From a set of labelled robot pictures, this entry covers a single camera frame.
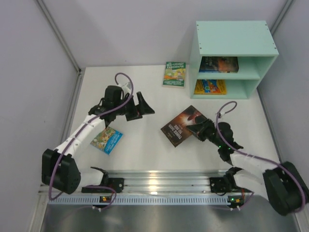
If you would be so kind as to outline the Animal Farm book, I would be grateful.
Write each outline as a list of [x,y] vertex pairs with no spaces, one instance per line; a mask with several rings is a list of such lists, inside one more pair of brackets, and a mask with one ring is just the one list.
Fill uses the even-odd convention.
[[199,73],[219,73],[219,71],[218,70],[213,70],[213,69],[205,69],[205,70],[200,69]]

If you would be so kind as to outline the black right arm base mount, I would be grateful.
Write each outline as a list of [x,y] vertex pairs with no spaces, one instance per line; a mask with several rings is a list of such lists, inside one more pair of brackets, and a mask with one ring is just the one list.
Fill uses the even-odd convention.
[[240,192],[241,188],[236,185],[234,175],[241,171],[241,168],[232,167],[220,177],[210,177],[210,188],[212,193],[224,195],[231,192]]

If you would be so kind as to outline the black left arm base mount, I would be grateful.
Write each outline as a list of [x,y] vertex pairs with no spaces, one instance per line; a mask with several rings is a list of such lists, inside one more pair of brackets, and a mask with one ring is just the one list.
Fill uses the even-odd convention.
[[121,193],[124,188],[124,178],[109,177],[109,173],[101,168],[91,167],[90,170],[82,173],[79,187],[82,193],[109,193],[106,188],[95,188],[95,186],[109,187],[116,193]]

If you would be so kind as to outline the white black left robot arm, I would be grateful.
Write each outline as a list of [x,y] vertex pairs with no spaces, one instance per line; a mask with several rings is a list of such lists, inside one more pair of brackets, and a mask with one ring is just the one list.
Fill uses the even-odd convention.
[[79,187],[96,188],[106,186],[108,173],[97,167],[82,171],[77,159],[84,158],[84,151],[91,141],[117,116],[127,121],[154,114],[141,92],[137,92],[138,104],[134,103],[133,92],[127,87],[108,86],[104,97],[93,106],[78,129],[62,144],[47,149],[42,155],[42,182],[66,194],[72,194]]

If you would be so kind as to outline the A Tale of Two Cities book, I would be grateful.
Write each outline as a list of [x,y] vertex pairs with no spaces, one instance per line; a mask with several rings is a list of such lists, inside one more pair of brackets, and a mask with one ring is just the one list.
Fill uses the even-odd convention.
[[213,69],[220,73],[237,73],[239,62],[237,57],[202,57],[199,69]]

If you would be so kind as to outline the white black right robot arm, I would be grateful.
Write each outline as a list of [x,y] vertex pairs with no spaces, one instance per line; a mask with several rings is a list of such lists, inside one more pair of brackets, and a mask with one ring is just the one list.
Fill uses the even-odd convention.
[[226,122],[214,124],[205,119],[187,129],[200,141],[216,145],[220,158],[232,166],[224,176],[211,178],[212,192],[248,190],[266,199],[282,216],[301,211],[308,204],[309,189],[291,162],[241,154],[243,147],[235,142]]

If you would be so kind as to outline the yellow 130-Storey Treehouse book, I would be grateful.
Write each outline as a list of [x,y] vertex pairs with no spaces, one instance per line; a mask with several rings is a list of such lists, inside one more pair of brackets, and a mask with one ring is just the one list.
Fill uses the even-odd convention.
[[225,80],[198,79],[194,94],[196,95],[226,95]]

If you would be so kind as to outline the Three Days to See book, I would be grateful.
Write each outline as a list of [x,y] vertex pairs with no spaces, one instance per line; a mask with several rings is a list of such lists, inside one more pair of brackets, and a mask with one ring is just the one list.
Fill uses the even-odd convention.
[[196,125],[202,123],[207,118],[194,106],[190,105],[170,122],[161,128],[163,134],[171,142],[174,147],[177,147],[188,137],[192,135],[192,132],[187,126]]

